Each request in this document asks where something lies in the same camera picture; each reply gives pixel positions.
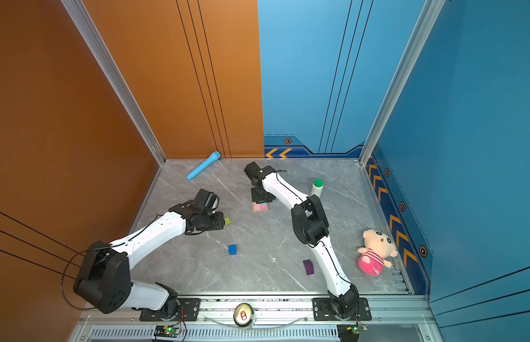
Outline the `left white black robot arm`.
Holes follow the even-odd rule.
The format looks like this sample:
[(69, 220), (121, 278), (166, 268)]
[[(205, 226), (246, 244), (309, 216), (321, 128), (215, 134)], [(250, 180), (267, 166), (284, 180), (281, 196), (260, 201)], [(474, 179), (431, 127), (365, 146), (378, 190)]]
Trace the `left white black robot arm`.
[(92, 244), (82, 253), (73, 292), (104, 314), (134, 309), (164, 321), (176, 319), (181, 310), (177, 292), (161, 283), (137, 282), (131, 271), (176, 237), (223, 229), (224, 214), (218, 206), (215, 193), (200, 189), (195, 199), (171, 207), (131, 235), (109, 244)]

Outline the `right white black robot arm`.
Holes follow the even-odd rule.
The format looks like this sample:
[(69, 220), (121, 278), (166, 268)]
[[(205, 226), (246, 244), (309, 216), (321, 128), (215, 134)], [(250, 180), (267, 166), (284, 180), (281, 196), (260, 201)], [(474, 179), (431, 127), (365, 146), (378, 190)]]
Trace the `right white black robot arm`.
[(349, 281), (335, 254), (330, 239), (329, 222), (321, 199), (306, 195), (290, 185), (271, 166), (260, 168), (249, 163), (244, 173), (252, 184), (252, 198), (258, 203), (279, 200), (290, 209), (293, 231), (297, 239), (309, 247), (324, 274), (334, 315), (341, 320), (355, 316), (360, 294)]

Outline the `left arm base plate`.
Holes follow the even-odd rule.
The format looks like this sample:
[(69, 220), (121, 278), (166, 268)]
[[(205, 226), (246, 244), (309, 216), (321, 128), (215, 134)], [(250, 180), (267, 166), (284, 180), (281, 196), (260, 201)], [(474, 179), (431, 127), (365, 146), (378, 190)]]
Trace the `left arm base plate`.
[(143, 322), (177, 322), (182, 319), (184, 322), (195, 322), (199, 316), (200, 306), (201, 299), (199, 298), (181, 298), (177, 300), (177, 306), (174, 313), (171, 314), (144, 309), (141, 311), (139, 320)]

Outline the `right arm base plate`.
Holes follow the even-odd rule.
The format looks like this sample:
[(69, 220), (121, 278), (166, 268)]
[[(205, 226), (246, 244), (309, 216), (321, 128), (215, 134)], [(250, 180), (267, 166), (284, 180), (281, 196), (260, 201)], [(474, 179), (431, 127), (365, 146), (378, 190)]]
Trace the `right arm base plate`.
[(315, 321), (371, 321), (373, 320), (370, 306), (366, 298), (360, 297), (352, 315), (341, 318), (333, 311), (331, 300), (313, 298), (313, 317)]

